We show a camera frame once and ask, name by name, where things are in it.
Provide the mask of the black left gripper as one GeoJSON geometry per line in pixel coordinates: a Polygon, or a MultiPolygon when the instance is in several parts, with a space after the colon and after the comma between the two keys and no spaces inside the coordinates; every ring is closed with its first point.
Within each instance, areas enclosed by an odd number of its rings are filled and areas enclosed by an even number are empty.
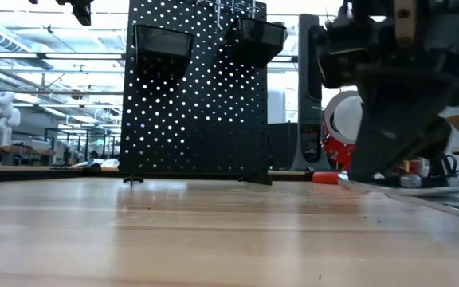
{"type": "Polygon", "coordinates": [[[91,4],[94,0],[56,0],[59,5],[70,4],[72,6],[72,13],[77,21],[82,26],[90,26],[91,20],[91,4]]]}

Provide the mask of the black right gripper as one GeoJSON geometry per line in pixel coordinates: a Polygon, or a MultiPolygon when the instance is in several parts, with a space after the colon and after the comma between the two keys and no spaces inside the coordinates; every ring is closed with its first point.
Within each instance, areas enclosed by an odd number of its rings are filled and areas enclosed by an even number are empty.
{"type": "Polygon", "coordinates": [[[323,85],[363,100],[349,178],[426,158],[430,126],[459,105],[459,0],[343,0],[315,46],[323,85]]]}

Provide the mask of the black handled silver pliers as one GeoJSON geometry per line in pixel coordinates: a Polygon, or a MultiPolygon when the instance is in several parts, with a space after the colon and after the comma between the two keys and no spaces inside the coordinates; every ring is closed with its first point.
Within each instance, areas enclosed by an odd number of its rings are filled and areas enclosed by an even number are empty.
{"type": "Polygon", "coordinates": [[[459,178],[400,175],[361,183],[350,180],[345,174],[339,174],[338,183],[348,190],[383,193],[394,200],[425,206],[459,217],[459,178]]]}

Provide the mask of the black plastic pegboard bin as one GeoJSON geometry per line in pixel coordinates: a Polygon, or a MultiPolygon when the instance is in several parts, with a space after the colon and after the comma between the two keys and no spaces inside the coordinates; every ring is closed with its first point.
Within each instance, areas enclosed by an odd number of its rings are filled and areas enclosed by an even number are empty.
{"type": "Polygon", "coordinates": [[[190,64],[194,36],[149,25],[134,25],[135,65],[139,73],[154,79],[179,79],[190,64]]]}
{"type": "Polygon", "coordinates": [[[236,18],[225,40],[233,61],[263,69],[283,50],[287,36],[286,27],[276,22],[236,18]]]}

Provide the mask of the black metal pegboard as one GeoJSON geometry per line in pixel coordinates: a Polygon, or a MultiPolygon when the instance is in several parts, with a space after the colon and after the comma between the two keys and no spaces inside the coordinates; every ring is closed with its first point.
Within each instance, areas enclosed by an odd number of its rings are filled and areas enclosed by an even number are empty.
{"type": "Polygon", "coordinates": [[[222,0],[129,0],[120,170],[129,175],[261,175],[268,169],[267,70],[241,65],[228,53],[236,18],[222,0]],[[154,79],[135,65],[134,25],[194,36],[183,77],[154,79]]]}

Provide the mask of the small red box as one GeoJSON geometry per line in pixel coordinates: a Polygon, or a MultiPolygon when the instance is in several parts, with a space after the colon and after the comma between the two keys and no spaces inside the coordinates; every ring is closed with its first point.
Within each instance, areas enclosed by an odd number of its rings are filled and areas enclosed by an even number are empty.
{"type": "Polygon", "coordinates": [[[424,169],[423,160],[422,159],[404,160],[398,165],[398,169],[401,172],[405,172],[407,174],[421,175],[424,169]]]}

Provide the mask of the red desk lamp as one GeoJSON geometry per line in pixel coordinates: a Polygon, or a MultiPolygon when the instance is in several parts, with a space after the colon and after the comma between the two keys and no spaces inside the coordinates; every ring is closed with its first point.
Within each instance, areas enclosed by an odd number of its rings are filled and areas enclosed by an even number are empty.
{"type": "Polygon", "coordinates": [[[358,92],[353,90],[340,92],[328,102],[323,113],[324,135],[320,143],[327,158],[335,164],[335,170],[315,171],[314,183],[337,184],[338,175],[349,170],[363,115],[362,103],[358,92]]]}

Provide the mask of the dark grey upright column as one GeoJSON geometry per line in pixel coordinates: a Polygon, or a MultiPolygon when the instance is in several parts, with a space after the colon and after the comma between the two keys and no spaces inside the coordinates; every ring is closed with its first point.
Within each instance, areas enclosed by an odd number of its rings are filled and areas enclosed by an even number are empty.
{"type": "Polygon", "coordinates": [[[319,18],[300,14],[298,23],[298,117],[293,171],[329,171],[321,146],[323,137],[322,76],[317,64],[315,35],[319,18]]]}

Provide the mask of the white robot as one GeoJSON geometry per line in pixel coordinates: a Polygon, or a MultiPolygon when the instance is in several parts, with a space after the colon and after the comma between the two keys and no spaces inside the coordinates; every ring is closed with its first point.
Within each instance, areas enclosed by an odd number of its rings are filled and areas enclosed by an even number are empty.
{"type": "Polygon", "coordinates": [[[12,144],[13,128],[21,123],[21,113],[14,107],[14,100],[14,92],[0,92],[0,141],[2,146],[12,144]]]}

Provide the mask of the wooden workbench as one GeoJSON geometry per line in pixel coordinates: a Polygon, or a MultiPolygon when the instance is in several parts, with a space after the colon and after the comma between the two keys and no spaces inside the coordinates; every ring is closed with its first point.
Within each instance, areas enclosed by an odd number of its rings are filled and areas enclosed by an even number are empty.
{"type": "Polygon", "coordinates": [[[52,149],[33,149],[28,146],[0,146],[0,154],[27,154],[53,156],[56,152],[52,149]]]}

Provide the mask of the light wooden desk grey legs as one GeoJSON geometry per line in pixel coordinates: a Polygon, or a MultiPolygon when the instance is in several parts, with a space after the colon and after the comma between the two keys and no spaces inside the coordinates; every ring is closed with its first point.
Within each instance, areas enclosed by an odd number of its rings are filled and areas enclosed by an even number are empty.
{"type": "Polygon", "coordinates": [[[102,171],[102,172],[118,172],[117,167],[101,167],[99,170],[93,167],[32,167],[32,166],[0,166],[0,171],[102,171]]]}

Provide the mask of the black aluminium rig frame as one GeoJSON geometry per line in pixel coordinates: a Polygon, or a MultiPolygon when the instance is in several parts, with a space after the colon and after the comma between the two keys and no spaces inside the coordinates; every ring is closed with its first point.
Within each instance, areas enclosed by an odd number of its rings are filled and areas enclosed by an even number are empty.
{"type": "MultiPolygon", "coordinates": [[[[84,170],[0,170],[0,182],[69,179],[69,178],[127,178],[130,175],[119,171],[84,171],[84,170]]],[[[134,177],[143,179],[206,179],[206,180],[238,180],[255,179],[258,183],[267,184],[271,181],[311,182],[312,174],[302,171],[270,171],[267,175],[234,175],[234,174],[137,174],[134,177]]]]}

